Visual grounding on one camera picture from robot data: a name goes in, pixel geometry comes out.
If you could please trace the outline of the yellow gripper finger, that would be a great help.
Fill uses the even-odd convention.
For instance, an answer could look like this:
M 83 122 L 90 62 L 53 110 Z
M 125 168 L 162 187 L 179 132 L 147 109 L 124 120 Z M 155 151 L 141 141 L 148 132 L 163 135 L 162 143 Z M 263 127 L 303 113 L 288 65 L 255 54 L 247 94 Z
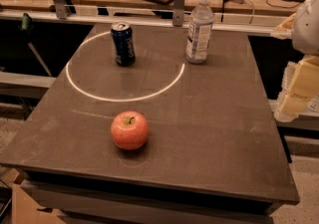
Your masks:
M 270 36 L 276 39 L 291 39 L 295 16 L 296 14 L 290 15 L 282 23 L 273 28 Z
M 305 55 L 298 63 L 289 62 L 284 70 L 282 91 L 274 117 L 281 122 L 298 118 L 319 93 L 319 57 Z

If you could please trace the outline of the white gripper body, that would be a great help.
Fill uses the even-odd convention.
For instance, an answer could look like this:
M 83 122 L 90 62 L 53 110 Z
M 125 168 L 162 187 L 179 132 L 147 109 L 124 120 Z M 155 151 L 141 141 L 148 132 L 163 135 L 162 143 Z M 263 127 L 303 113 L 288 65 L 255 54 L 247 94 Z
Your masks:
M 319 55 L 319 0 L 305 0 L 298 8 L 292 27 L 293 48 Z

